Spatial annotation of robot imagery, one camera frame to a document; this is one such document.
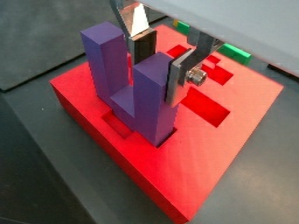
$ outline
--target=purple pillar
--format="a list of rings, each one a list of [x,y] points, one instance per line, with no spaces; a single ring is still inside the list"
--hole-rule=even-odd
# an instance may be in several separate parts
[[[134,129],[154,146],[170,135],[177,112],[164,102],[170,60],[158,52],[133,67]]]
[[[124,33],[105,22],[87,28],[79,36],[97,96],[111,107],[109,97],[128,85]]]

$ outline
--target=gray table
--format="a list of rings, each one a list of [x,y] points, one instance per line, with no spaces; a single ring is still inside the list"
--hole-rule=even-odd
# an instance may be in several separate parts
[[[63,112],[47,81],[81,57],[2,94],[70,191],[97,223],[170,223]],[[297,223],[299,83],[253,59],[284,90],[190,223]]]

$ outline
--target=white panel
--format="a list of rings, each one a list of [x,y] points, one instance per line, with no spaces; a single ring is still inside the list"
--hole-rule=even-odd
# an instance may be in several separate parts
[[[137,0],[299,76],[297,0]]]

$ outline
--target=red platform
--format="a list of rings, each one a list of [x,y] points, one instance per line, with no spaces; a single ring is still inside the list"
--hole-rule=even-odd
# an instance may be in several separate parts
[[[177,44],[188,46],[169,28],[158,27],[157,33],[161,52]],[[172,42],[162,42],[164,37]],[[61,106],[176,223],[189,221],[198,211],[282,89],[218,53],[213,56],[204,62],[213,78],[190,89],[176,131],[157,149],[95,97],[87,63],[50,81]]]

